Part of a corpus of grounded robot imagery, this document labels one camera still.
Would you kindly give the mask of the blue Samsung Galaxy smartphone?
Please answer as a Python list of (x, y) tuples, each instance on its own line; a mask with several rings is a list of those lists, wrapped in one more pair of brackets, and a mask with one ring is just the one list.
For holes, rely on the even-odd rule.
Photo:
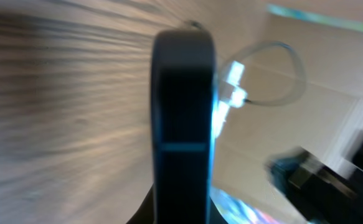
[(151, 61), (156, 223), (208, 223), (217, 102), (215, 47), (199, 30), (165, 30)]

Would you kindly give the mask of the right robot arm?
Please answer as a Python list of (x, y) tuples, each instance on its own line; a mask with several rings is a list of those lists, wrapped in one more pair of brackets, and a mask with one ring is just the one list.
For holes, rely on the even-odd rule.
[(311, 223), (363, 224), (363, 131), (335, 172), (309, 151), (298, 147), (268, 164), (271, 182)]

